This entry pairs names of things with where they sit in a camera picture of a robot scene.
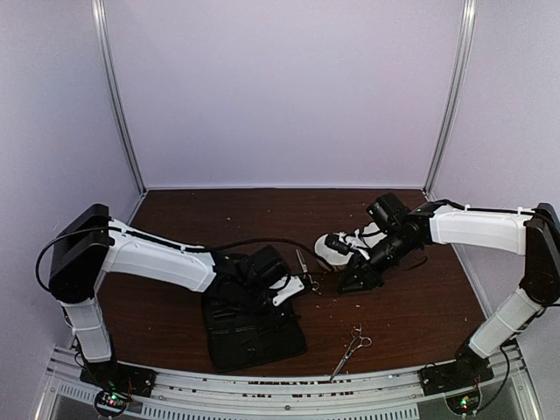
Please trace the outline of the black zippered tool case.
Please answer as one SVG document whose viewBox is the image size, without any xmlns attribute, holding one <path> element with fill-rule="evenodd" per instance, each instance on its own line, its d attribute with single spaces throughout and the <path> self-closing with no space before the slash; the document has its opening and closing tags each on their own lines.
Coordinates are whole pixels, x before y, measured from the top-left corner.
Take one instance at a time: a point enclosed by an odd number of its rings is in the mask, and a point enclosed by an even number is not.
<svg viewBox="0 0 560 420">
<path fill-rule="evenodd" d="M 219 373 L 282 361 L 307 351 L 298 315 L 288 301 L 249 312 L 203 297 L 201 310 L 210 360 Z"/>
</svg>

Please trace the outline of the silver hair scissors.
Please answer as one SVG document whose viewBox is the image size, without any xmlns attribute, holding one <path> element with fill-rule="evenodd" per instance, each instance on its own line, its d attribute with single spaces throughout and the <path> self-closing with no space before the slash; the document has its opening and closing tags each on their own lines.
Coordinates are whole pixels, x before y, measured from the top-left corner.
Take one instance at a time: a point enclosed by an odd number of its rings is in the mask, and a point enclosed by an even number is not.
<svg viewBox="0 0 560 420">
<path fill-rule="evenodd" d="M 363 326 L 362 324 L 358 324 L 356 327 L 352 329 L 350 332 L 351 340 L 346 347 L 346 351 L 340 358 L 336 368 L 332 371 L 329 381 L 331 382 L 342 370 L 342 368 L 347 364 L 347 362 L 351 359 L 354 353 L 362 348 L 370 347 L 373 344 L 372 339 L 363 334 Z"/>
</svg>

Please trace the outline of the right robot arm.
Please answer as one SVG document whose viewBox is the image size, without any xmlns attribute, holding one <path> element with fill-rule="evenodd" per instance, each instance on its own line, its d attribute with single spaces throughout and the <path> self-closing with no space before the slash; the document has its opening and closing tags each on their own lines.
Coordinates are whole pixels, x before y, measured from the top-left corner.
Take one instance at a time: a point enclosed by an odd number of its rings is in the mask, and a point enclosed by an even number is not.
<svg viewBox="0 0 560 420">
<path fill-rule="evenodd" d="M 348 256 L 340 294 L 369 291 L 409 253 L 431 245 L 502 251 L 524 259 L 516 289 L 465 340 L 449 366 L 449 379 L 468 385 L 501 345 L 546 308 L 559 302 L 559 219 L 548 203 L 515 210 L 477 208 L 448 199 L 411 210 L 393 193 L 382 195 L 367 213 L 383 237 L 374 245 L 364 234 L 329 234 L 329 249 Z"/>
</svg>

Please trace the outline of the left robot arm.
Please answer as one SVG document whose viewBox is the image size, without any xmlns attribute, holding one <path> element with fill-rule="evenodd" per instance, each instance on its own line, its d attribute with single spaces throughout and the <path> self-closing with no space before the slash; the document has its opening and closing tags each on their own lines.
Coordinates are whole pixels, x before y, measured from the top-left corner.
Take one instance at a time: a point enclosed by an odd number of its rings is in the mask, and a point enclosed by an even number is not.
<svg viewBox="0 0 560 420">
<path fill-rule="evenodd" d="M 108 389 L 126 371 L 96 298 L 99 278 L 117 272 L 174 284 L 202 296 L 210 360 L 227 372 L 304 354 L 305 336 L 291 298 L 306 288 L 272 246 L 229 254 L 137 230 L 93 204 L 48 245 L 48 291 L 60 302 L 93 376 Z"/>
</svg>

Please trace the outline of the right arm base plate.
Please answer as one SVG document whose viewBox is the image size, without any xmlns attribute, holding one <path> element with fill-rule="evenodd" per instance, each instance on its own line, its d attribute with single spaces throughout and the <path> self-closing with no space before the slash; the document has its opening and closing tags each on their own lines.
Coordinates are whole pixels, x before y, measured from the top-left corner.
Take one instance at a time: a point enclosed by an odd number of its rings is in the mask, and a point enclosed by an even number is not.
<svg viewBox="0 0 560 420">
<path fill-rule="evenodd" d="M 494 378 L 494 372 L 490 367 L 483 367 L 478 372 L 469 373 L 460 371 L 456 361 L 423 367 L 418 374 L 426 396 L 473 387 L 476 383 Z"/>
</svg>

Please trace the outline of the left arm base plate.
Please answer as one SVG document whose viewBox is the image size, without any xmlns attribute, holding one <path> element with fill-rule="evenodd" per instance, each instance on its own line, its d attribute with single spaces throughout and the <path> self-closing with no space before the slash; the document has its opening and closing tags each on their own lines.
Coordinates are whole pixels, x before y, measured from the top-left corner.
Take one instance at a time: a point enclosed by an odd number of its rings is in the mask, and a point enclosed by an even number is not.
<svg viewBox="0 0 560 420">
<path fill-rule="evenodd" d="M 121 363 L 87 364 L 80 373 L 82 382 L 125 396 L 150 397 L 157 373 L 149 368 Z"/>
</svg>

